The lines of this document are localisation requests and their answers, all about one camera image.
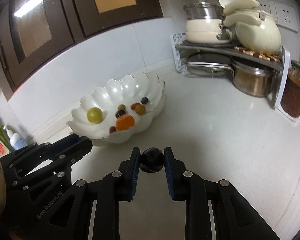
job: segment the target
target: jar of honey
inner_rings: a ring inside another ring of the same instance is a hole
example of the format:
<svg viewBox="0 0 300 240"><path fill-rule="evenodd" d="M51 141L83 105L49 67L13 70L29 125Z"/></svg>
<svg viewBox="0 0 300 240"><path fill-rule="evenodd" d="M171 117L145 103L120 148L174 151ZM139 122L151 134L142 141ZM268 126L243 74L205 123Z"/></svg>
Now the jar of honey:
<svg viewBox="0 0 300 240"><path fill-rule="evenodd" d="M291 117L300 116L300 63L291 61L281 100L282 109Z"/></svg>

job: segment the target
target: shelf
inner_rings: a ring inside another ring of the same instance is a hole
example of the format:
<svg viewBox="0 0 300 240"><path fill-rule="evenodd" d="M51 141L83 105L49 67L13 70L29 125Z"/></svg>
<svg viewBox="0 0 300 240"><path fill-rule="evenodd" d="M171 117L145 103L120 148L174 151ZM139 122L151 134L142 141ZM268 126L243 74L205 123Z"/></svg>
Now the shelf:
<svg viewBox="0 0 300 240"><path fill-rule="evenodd" d="M201 47L201 46L182 45L182 44L175 45L175 47L176 47L176 49L195 49L195 50L201 50L204 52L218 53L218 54L223 54L223 55L228 55L228 56L240 57L240 58L244 58L247 60L257 62L259 64L265 65L267 67L273 68L278 71L283 71L282 62L266 61L261 58L257 58L257 57L253 57L253 56L244 54L233 48L220 48L220 47L213 48L213 47Z"/></svg>

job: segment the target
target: brown window frame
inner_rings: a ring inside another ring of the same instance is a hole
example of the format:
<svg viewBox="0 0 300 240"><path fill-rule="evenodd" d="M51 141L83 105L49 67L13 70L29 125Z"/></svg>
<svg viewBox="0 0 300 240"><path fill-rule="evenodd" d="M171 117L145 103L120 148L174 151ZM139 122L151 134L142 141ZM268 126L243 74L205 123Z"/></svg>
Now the brown window frame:
<svg viewBox="0 0 300 240"><path fill-rule="evenodd" d="M19 62L10 31L10 0L0 14L0 49L4 70L13 91L34 71L60 51L74 44L61 0L43 0L52 38Z"/></svg>
<svg viewBox="0 0 300 240"><path fill-rule="evenodd" d="M74 0L85 37L118 25L163 17L158 0L136 0L136 3L99 13L94 0Z"/></svg>

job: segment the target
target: kitchen rack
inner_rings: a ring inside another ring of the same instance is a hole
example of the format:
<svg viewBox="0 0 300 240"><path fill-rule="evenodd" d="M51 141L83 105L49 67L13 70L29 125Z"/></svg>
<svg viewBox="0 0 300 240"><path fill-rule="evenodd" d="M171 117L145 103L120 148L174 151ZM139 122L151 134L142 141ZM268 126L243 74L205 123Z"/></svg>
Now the kitchen rack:
<svg viewBox="0 0 300 240"><path fill-rule="evenodd" d="M288 76L288 69L290 66L290 52L282 46L282 61L281 62L274 62L274 61L266 61L260 59L258 57L250 56L244 54L242 52L237 51L234 48L225 48L225 47L207 47L207 46L198 46L195 45L188 45L183 44L183 41L186 40L185 33L176 33L171 35L171 44L172 50L174 55L174 61L176 65L176 70L181 73L187 72L187 67L184 63L182 63L182 54L186 54L186 51L194 52L194 51L202 51L202 52L210 52L210 53L217 53L223 54L227 56L235 56L244 58L247 60L251 60L267 67L273 68L277 71L277 77L279 78L278 87L276 89L275 100L273 103L273 108L278 108L282 99L283 90L286 84L287 76Z"/></svg>

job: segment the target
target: green fruit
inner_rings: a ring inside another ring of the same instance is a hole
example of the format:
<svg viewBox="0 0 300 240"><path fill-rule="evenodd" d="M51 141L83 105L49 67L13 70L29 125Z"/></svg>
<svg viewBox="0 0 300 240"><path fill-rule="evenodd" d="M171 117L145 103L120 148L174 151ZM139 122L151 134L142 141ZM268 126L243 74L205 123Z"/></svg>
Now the green fruit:
<svg viewBox="0 0 300 240"><path fill-rule="evenodd" d="M90 123L97 124L102 121L102 111L100 108L93 107L87 112L87 118Z"/></svg>

